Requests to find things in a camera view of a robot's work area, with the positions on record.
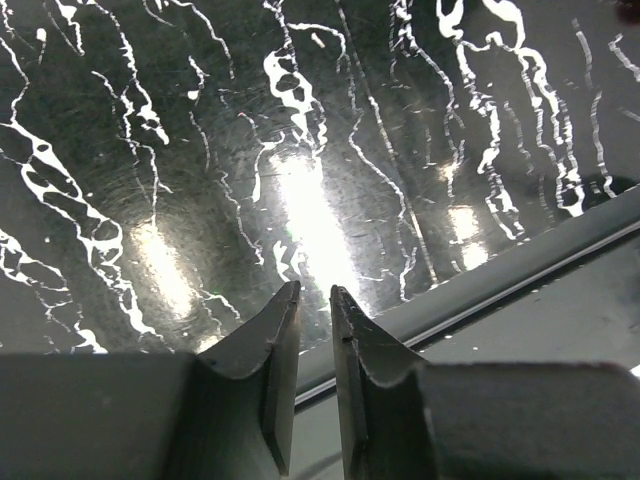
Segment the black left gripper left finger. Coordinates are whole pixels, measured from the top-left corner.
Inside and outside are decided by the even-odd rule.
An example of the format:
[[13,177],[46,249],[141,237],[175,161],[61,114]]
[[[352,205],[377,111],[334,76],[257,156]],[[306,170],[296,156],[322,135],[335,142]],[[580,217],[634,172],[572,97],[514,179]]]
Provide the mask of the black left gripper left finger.
[[289,472],[301,286],[198,353],[8,354],[5,479],[279,479]]

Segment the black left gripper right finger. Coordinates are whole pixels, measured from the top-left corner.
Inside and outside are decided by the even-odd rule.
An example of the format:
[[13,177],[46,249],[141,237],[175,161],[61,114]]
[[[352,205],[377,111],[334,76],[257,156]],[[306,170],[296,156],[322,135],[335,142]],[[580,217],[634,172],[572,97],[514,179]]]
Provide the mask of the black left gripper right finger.
[[635,479],[639,382],[594,362],[434,364],[330,297],[348,479]]

